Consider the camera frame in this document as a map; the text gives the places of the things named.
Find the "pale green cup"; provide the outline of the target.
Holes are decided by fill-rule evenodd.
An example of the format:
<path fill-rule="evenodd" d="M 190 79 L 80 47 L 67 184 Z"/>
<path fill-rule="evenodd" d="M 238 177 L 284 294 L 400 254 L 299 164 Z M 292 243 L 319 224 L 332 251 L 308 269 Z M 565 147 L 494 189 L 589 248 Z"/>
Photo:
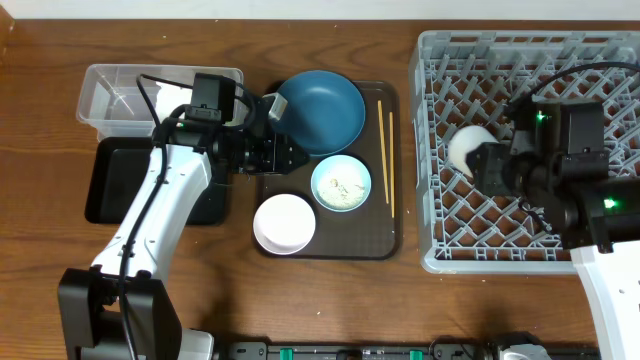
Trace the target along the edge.
<path fill-rule="evenodd" d="M 497 139 L 481 126 L 472 125 L 459 129 L 448 143 L 449 162 L 456 170 L 472 178 L 466 156 L 483 143 L 497 143 Z"/>

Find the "light blue bowl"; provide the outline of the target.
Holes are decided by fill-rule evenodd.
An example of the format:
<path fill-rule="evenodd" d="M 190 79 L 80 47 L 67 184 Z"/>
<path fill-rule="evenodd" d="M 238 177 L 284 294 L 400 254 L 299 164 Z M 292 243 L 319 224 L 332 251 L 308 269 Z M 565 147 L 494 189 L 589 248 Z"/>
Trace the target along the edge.
<path fill-rule="evenodd" d="M 357 173 L 360 176 L 364 183 L 364 186 L 366 187 L 366 195 L 365 199 L 359 205 L 348 210 L 336 210 L 328 207 L 320 200 L 317 193 L 319 180 L 324 174 L 332 170 L 342 172 L 352 171 L 353 173 Z M 364 202 L 368 199 L 371 193 L 372 179 L 367 167 L 357 158 L 348 155 L 334 155 L 323 159 L 314 168 L 314 171 L 311 175 L 310 187 L 315 200 L 324 208 L 334 212 L 349 212 L 363 205 Z"/>

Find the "white napkin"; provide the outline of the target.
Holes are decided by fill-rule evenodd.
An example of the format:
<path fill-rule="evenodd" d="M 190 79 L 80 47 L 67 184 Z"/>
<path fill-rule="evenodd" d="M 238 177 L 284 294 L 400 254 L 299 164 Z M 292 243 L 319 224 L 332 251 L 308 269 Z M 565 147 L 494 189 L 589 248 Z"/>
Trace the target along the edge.
<path fill-rule="evenodd" d="M 160 83 L 160 90 L 157 94 L 155 111 L 160 121 L 169 117 L 170 114 L 180 105 L 189 105 L 192 97 L 192 90 L 178 86 Z"/>

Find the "rice leftovers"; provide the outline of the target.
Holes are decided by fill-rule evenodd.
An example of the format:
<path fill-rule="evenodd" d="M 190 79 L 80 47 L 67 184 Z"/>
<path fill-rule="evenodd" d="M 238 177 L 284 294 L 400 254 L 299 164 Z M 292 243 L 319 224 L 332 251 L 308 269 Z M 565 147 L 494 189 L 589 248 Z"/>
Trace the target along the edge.
<path fill-rule="evenodd" d="M 348 210 L 365 199 L 366 187 L 357 173 L 332 170 L 320 178 L 317 193 L 328 207 Z"/>

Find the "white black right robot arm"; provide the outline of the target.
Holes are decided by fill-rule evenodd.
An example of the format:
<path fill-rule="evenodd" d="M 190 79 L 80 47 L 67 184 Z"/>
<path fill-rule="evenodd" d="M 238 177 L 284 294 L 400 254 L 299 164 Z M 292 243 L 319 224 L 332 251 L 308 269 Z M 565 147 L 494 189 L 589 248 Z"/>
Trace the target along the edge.
<path fill-rule="evenodd" d="M 601 357 L 638 358 L 639 181 L 609 173 L 602 104 L 526 100 L 507 116 L 509 143 L 467 126 L 449 142 L 450 162 L 483 195 L 543 210 L 584 287 Z"/>

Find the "dark blue plate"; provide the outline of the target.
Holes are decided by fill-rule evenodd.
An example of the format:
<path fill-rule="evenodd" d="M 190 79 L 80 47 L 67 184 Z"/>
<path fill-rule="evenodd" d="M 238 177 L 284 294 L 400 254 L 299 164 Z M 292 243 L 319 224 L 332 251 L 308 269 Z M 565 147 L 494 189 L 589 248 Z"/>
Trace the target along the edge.
<path fill-rule="evenodd" d="M 286 101 L 283 114 L 271 122 L 312 157 L 336 154 L 359 137 L 366 121 L 363 95 L 348 78 L 311 70 L 284 81 L 276 94 Z"/>

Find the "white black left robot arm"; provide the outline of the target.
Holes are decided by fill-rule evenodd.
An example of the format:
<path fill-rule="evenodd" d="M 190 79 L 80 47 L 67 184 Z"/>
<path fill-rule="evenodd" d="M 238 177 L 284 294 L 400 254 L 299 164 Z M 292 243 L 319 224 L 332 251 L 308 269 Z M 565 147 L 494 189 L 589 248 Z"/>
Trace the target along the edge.
<path fill-rule="evenodd" d="M 67 269 L 58 285 L 68 358 L 213 357 L 213 336 L 180 323 L 165 287 L 169 267 L 218 164 L 272 175 L 308 162 L 281 127 L 290 112 L 283 97 L 268 94 L 238 126 L 220 109 L 189 104 L 156 126 L 146 175 L 119 229 L 89 269 Z"/>

